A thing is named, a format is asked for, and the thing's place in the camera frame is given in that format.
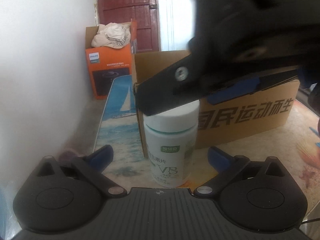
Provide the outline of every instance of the orange philips box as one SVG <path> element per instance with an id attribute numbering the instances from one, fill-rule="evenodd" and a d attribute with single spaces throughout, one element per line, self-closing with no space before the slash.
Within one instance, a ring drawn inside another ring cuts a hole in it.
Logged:
<path id="1" fill-rule="evenodd" d="M 132 74 L 132 54 L 137 50 L 137 22 L 130 23 L 130 43 L 121 49 L 93 48 L 91 42 L 99 27 L 85 30 L 85 53 L 93 94 L 96 99 L 106 99 L 115 78 Z"/>

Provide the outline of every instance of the door panel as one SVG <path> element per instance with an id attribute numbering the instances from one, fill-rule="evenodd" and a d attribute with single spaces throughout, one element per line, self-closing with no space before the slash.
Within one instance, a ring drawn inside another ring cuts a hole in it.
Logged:
<path id="1" fill-rule="evenodd" d="M 159 50 L 156 0 L 98 0 L 98 11 L 99 22 L 105 25 L 135 19 L 138 52 Z"/>

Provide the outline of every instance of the white cloth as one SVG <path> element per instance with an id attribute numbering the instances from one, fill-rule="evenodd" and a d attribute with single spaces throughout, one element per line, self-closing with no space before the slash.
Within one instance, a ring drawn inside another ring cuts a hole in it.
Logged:
<path id="1" fill-rule="evenodd" d="M 130 24 L 99 24 L 98 33 L 93 38 L 91 46 L 121 49 L 130 42 L 130 38 Z"/>

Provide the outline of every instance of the black ribbed surface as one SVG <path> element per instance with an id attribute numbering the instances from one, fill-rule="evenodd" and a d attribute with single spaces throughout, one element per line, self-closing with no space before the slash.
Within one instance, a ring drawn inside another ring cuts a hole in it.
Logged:
<path id="1" fill-rule="evenodd" d="M 20 232 L 14 240 L 307 240 L 297 229 L 259 234 L 226 220 L 213 201 L 193 197 L 187 189 L 133 188 L 110 199 L 89 224 L 59 235 Z"/>

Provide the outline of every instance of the white bottle cap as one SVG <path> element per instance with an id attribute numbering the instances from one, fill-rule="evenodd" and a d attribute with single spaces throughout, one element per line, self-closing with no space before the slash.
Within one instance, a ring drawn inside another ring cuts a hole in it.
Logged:
<path id="1" fill-rule="evenodd" d="M 178 106 L 152 116 L 143 115 L 144 123 L 160 132 L 181 132 L 198 124 L 200 101 Z"/>

